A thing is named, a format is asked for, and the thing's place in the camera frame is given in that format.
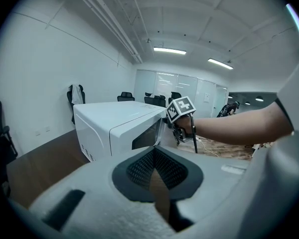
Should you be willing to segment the black high-back office chair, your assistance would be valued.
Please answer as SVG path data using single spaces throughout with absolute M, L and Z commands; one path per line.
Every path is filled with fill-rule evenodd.
M 80 84 L 78 84 L 78 85 L 79 85 L 80 88 L 81 88 L 81 93 L 82 93 L 82 97 L 83 97 L 83 104 L 85 104 L 86 101 L 85 101 L 85 92 L 84 92 L 83 86 L 80 85 Z M 71 119 L 71 121 L 72 121 L 73 124 L 75 124 L 75 121 L 76 121 L 76 120 L 75 120 L 75 115 L 76 115 L 76 113 L 77 113 L 77 107 L 78 107 L 78 105 L 80 105 L 80 104 L 78 104 L 78 105 L 74 105 L 74 104 L 71 103 L 71 101 L 72 101 L 72 85 L 70 85 L 69 88 L 68 88 L 68 91 L 67 91 L 67 99 L 68 99 L 70 108 L 71 108 L 71 110 L 72 110 L 72 119 Z

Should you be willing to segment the white microwave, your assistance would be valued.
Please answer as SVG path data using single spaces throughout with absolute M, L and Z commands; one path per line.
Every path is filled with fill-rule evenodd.
M 78 105 L 75 128 L 82 153 L 90 161 L 98 161 L 111 155 L 110 130 L 142 116 L 164 112 L 165 108 L 136 101 L 90 103 Z M 157 142 L 163 136 L 161 127 Z

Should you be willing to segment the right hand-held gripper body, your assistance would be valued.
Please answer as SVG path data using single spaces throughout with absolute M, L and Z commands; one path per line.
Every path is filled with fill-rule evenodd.
M 163 118 L 163 122 L 172 130 L 173 136 L 176 139 L 176 144 L 179 145 L 180 142 L 188 142 L 190 140 L 193 140 L 194 144 L 196 144 L 196 128 L 193 119 L 193 114 L 196 112 L 196 108 L 190 98 L 186 96 L 171 101 L 165 111 L 166 117 Z M 191 117 L 191 134 L 187 134 L 183 128 L 178 127 L 175 124 L 180 117 L 185 115 Z

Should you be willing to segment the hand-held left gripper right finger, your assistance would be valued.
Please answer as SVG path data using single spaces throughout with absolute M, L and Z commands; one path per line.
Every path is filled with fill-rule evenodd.
M 249 165 L 246 160 L 187 153 L 174 148 L 154 149 L 155 169 L 165 187 L 163 211 L 155 218 L 162 233 L 238 233 L 246 205 L 237 185 Z

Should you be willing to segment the white garment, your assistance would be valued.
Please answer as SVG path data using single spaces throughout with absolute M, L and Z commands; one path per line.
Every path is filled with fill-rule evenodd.
M 78 104 L 83 104 L 83 97 L 81 93 L 81 88 L 79 85 L 72 85 L 72 104 L 78 105 Z

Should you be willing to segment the person's right hand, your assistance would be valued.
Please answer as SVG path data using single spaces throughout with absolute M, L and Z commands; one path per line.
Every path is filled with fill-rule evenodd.
M 192 133 L 192 127 L 191 127 L 191 117 L 188 115 L 182 116 L 180 117 L 175 124 L 178 127 L 181 127 L 185 130 L 185 132 L 187 134 L 191 134 Z

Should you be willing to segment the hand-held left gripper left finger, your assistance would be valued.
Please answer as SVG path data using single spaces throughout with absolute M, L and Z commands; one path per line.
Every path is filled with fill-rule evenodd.
M 85 164 L 48 188 L 29 211 L 46 222 L 72 190 L 84 193 L 61 227 L 66 239 L 166 239 L 175 230 L 157 212 L 154 203 L 131 201 L 112 181 L 114 168 L 144 148 Z

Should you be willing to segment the person's right forearm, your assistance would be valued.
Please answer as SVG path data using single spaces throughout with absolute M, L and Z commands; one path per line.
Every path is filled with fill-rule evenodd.
M 231 145 L 274 142 L 290 135 L 293 127 L 280 106 L 269 106 L 221 118 L 195 119 L 199 136 Z

